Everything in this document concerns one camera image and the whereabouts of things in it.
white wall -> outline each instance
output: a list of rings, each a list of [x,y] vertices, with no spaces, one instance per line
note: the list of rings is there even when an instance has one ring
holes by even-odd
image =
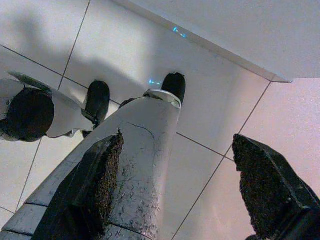
[[[320,0],[130,0],[292,80],[320,78]]]

